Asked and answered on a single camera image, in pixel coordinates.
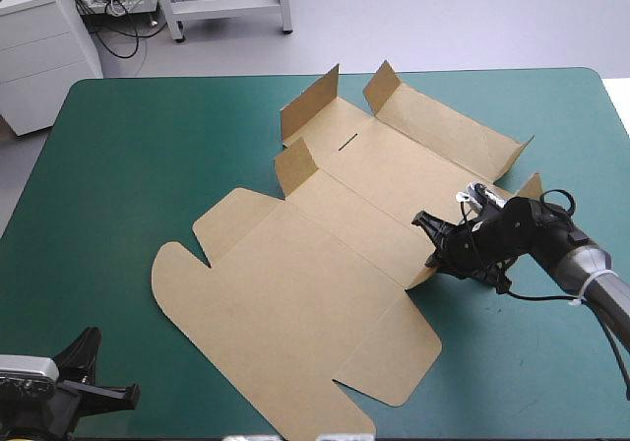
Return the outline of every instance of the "gray floor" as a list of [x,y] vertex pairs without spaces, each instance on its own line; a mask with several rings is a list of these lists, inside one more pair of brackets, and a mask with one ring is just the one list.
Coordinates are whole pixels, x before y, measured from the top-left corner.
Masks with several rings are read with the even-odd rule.
[[[630,0],[291,0],[295,32],[277,16],[186,24],[186,42],[167,30],[119,60],[99,46],[107,77],[590,67],[630,77]],[[132,39],[108,35],[129,52]],[[0,126],[0,232],[46,133],[16,138]]]

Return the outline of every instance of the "cardboard tab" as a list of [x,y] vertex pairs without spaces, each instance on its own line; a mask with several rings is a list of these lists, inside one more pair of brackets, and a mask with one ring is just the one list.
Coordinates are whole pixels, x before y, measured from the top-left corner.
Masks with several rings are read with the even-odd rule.
[[531,198],[533,200],[538,200],[540,195],[542,195],[542,180],[539,173],[532,174],[521,189],[516,192],[517,197]]
[[309,119],[337,97],[338,81],[339,64],[282,109],[283,140],[304,126]]
[[[335,380],[392,407],[402,405],[442,350],[442,343],[402,294],[365,337]],[[412,358],[417,366],[404,360]]]
[[438,156],[494,182],[529,143],[519,143],[393,78],[384,63],[365,89],[375,115]]
[[376,74],[374,74],[374,77],[363,89],[363,95],[374,114],[381,110],[400,84],[401,79],[398,78],[390,63],[387,60],[383,62]]
[[317,171],[317,164],[301,138],[276,156],[275,165],[285,196],[290,195]]
[[193,224],[211,265],[262,221],[282,200],[235,188]]

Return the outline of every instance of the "cardboard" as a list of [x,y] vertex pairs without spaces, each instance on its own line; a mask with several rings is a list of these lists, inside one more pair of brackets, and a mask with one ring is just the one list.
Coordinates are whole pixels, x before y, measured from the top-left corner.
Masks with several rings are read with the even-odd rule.
[[376,117],[338,97],[338,75],[282,111],[285,199],[233,190],[193,225],[212,268],[171,242],[152,271],[163,312],[291,441],[375,432],[334,380],[407,400],[441,350],[405,292],[434,272],[410,222],[422,209],[458,221],[455,193],[491,185],[526,145],[413,91],[389,64],[365,90]]

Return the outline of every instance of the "cables on floor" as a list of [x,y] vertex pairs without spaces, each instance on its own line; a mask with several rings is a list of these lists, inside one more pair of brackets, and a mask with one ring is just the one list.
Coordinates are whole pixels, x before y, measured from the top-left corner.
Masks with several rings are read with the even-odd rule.
[[[131,0],[98,0],[102,3],[103,13],[105,15],[110,15],[116,18],[121,18],[121,17],[127,18],[130,22],[132,32],[121,31],[107,24],[94,26],[92,23],[91,17],[92,15],[96,15],[96,12],[94,8],[90,6],[91,1],[94,1],[94,0],[74,0],[74,1],[75,1],[75,5],[77,6],[77,11],[86,20],[89,33],[93,34],[96,37],[98,42],[103,46],[103,48],[107,52],[109,52],[111,55],[119,59],[130,59],[134,57],[138,53],[138,50],[140,49],[140,39],[148,39],[148,38],[154,37],[158,35],[160,32],[162,32],[164,28],[166,27],[166,23],[163,23],[155,31],[147,32],[147,33],[138,32],[138,27],[136,24],[136,20],[134,20],[132,16],[132,11],[133,11],[133,8],[142,0],[136,0],[135,4]],[[101,35],[101,30],[116,32],[118,34],[121,34],[127,37],[133,37],[135,39],[133,50],[128,54],[121,54],[119,52],[116,52],[110,45],[107,44],[107,42],[105,42],[105,40],[103,39]]]

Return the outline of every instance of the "green table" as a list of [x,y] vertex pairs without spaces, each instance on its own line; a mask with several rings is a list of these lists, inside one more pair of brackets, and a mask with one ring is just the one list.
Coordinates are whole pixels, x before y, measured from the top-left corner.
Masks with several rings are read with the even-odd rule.
[[[515,190],[539,170],[547,187],[572,191],[577,222],[628,279],[630,144],[597,74],[403,78],[502,133],[535,134],[501,185]],[[143,397],[134,412],[85,419],[78,434],[273,431],[162,315],[150,271],[169,240],[201,256],[192,222],[232,188],[281,193],[272,166],[279,110],[314,79],[99,80],[71,90],[0,240],[0,352],[52,354],[101,327],[99,383],[138,382]],[[342,76],[341,95],[367,109],[368,79]],[[512,277],[521,293],[559,291],[530,258]],[[401,408],[348,390],[379,436],[630,435],[620,374],[585,308],[515,301],[446,277],[410,295],[444,350]]]

